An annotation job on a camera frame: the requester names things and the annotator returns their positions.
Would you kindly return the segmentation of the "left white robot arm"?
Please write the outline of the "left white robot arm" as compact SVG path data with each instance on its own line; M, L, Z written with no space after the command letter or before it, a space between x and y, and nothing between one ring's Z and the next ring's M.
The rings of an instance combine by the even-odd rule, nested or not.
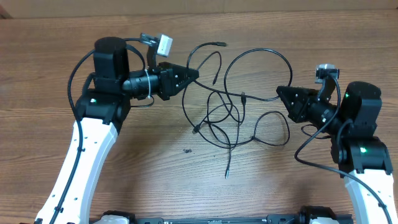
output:
M88 223L90 208L106 157L116 142L131 105L158 95L169 100L192 81L198 71L168 62L172 38L142 34L137 41L148 46L147 55L130 45L130 38L103 37L79 62L93 57L81 96L73 101L67 90L75 123L69 150L57 181L35 223Z

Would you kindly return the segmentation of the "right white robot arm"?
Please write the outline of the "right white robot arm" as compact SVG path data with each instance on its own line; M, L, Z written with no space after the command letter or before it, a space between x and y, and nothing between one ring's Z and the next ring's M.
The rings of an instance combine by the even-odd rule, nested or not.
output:
M293 122L309 122L317 128L296 150L295 159L335 172L344 180L357 223L397 223L391 157L374 134L382 106L380 89L366 82L351 82L342 91L336 80L326 80L320 90L278 86L276 92ZM336 168L299 157L320 133L330 136Z

